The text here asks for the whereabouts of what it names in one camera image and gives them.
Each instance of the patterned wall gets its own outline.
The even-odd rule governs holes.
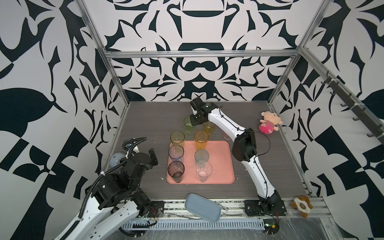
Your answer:
[[[0,2],[1,239],[54,239],[124,108],[72,0]]]
[[[383,9],[380,0],[335,0],[309,44],[380,118]],[[283,131],[345,237],[384,237],[384,146],[367,137],[365,125],[322,81],[301,58],[273,103]]]
[[[86,0],[107,50],[295,49],[321,0]],[[131,101],[267,100],[288,57],[114,59]]]

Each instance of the dark wooden tabletop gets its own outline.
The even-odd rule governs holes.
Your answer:
[[[257,131],[262,119],[260,115],[269,108],[266,102],[223,102],[222,111],[237,124]],[[192,114],[189,103],[183,102],[131,102],[127,118],[115,152],[122,152],[121,144],[132,137],[148,137],[138,147],[148,153],[155,149],[159,164],[148,170],[140,188],[151,199],[185,199],[189,193],[196,193],[206,198],[251,198],[257,197],[256,187],[242,163],[232,156],[235,181],[232,184],[169,184],[167,182],[168,149],[170,135],[176,130],[183,131],[186,140],[193,140],[193,134],[202,130],[195,127],[192,132],[185,132],[183,119]],[[262,134],[255,134],[257,152],[268,150],[268,140]],[[259,157],[260,163],[275,189],[281,197],[293,197],[305,194],[305,190],[296,172],[292,159],[279,132],[268,135],[271,148]],[[216,126],[210,140],[225,140],[223,131]]]

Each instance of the plush toy head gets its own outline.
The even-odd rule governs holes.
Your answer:
[[[279,128],[275,125],[283,124],[281,118],[274,112],[262,112],[262,116],[264,119],[260,120],[262,124],[259,126],[259,130],[263,133],[270,134],[273,130],[278,131]]]

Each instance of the slotted cable tray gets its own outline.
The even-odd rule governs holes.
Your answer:
[[[254,229],[265,230],[262,219],[220,219],[209,222],[196,220],[157,220],[157,224],[150,228],[132,228],[132,225],[147,225],[147,220],[131,220],[122,226],[123,230],[225,230],[225,229]]]

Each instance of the brown plush toy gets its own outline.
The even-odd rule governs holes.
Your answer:
[[[259,125],[259,130],[265,134],[271,134],[273,130],[278,131],[279,128],[275,125],[283,124],[281,118],[274,112],[262,112],[264,119],[261,119],[262,124]]]
[[[313,209],[310,199],[307,196],[298,196],[291,202],[291,206],[299,210],[303,218],[307,218],[311,209]]]

